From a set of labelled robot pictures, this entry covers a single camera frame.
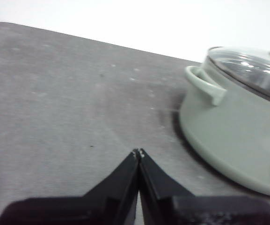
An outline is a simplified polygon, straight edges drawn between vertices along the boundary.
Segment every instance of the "pot handle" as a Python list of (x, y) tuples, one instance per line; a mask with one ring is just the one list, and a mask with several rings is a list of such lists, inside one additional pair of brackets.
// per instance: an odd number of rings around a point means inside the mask
[(200, 67), (188, 66), (185, 68), (187, 79), (195, 87), (212, 97), (212, 105), (219, 105), (227, 90), (222, 88)]

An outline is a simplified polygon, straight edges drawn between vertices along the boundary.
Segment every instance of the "gray countertop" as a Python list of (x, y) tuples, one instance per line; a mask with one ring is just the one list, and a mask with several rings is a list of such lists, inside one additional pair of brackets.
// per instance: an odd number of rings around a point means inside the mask
[[(0, 22), (0, 213), (32, 196), (83, 195), (133, 148), (196, 195), (270, 202), (185, 140), (187, 65), (198, 63)], [(136, 217), (143, 224), (140, 204)]]

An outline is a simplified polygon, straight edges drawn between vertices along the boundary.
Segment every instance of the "white background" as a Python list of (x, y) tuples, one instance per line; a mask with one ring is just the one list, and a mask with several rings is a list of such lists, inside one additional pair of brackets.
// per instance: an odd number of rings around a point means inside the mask
[(270, 0), (0, 0), (1, 21), (199, 62), (212, 46), (270, 50)]

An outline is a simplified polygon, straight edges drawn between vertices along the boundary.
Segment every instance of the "table surface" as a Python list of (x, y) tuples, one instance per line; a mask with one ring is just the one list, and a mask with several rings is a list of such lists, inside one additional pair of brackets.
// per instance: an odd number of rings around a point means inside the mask
[(133, 148), (196, 195), (270, 202), (212, 169), (182, 135), (187, 65), (198, 63), (0, 22), (0, 213), (23, 198), (83, 195)]

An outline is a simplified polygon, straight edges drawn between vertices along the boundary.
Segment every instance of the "cooking pot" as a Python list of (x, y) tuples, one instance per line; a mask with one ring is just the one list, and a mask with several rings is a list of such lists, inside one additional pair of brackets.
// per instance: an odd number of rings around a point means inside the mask
[(214, 47), (185, 76), (180, 123), (189, 143), (222, 174), (270, 195), (270, 52)]

